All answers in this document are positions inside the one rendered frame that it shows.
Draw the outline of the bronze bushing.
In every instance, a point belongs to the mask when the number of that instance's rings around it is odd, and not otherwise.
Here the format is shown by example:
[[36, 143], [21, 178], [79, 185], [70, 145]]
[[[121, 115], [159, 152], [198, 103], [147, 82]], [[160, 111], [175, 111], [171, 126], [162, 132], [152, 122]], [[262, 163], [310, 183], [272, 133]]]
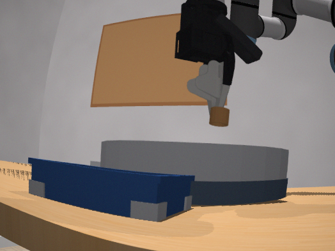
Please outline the bronze bushing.
[[228, 126], [229, 115], [230, 110], [227, 108], [211, 107], [209, 124], [213, 126]]

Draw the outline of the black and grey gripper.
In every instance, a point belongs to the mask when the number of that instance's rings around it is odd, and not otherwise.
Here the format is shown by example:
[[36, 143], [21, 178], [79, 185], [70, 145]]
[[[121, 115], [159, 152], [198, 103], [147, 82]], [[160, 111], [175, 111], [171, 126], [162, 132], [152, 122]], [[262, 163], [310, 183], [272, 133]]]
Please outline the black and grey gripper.
[[235, 70], [232, 36], [214, 22], [221, 13], [227, 16], [227, 6], [218, 0], [187, 0], [176, 33], [175, 58], [203, 63], [187, 89], [207, 100], [209, 115], [224, 107]]

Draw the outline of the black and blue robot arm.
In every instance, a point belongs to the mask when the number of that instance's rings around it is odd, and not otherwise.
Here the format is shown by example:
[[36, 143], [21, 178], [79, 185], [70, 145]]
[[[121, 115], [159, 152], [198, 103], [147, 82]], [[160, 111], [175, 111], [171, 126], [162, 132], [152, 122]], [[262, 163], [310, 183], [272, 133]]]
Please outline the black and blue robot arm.
[[246, 64], [260, 60], [263, 54], [256, 46], [257, 38], [286, 38], [295, 28], [297, 15], [331, 22], [335, 28], [335, 0], [273, 0], [271, 18], [258, 14], [259, 3], [260, 0], [231, 0], [230, 19], [221, 13], [214, 20], [230, 32], [234, 52]]

